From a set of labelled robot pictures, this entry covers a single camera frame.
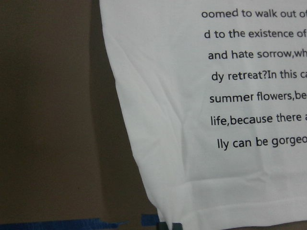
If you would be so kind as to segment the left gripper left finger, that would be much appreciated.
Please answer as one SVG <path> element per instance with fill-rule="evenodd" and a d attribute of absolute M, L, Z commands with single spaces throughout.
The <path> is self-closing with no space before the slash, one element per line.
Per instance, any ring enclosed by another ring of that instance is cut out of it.
<path fill-rule="evenodd" d="M 166 222 L 157 223 L 157 230 L 167 230 L 167 223 Z"/>

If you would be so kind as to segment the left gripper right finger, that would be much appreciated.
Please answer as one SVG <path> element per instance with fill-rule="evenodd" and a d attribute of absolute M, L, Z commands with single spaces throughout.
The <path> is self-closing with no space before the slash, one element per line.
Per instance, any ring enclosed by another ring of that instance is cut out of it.
<path fill-rule="evenodd" d="M 173 223 L 173 230 L 183 230 L 181 223 Z"/>

